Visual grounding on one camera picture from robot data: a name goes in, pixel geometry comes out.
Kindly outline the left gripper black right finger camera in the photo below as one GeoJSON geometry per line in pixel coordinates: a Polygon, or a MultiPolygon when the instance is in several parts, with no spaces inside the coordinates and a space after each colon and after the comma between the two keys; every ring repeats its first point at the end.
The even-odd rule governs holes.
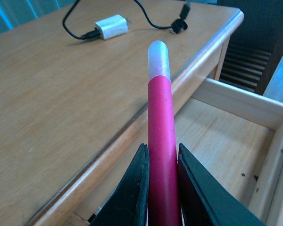
{"type": "Polygon", "coordinates": [[[178,176],[186,226],[264,225],[227,192],[183,144],[179,145],[178,176]]]}

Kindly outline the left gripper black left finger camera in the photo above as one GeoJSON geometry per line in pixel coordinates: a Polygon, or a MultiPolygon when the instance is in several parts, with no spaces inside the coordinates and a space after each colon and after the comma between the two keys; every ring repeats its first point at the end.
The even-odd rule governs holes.
{"type": "Polygon", "coordinates": [[[112,196],[91,226],[144,226],[147,224],[149,150],[140,144],[112,196]]]}

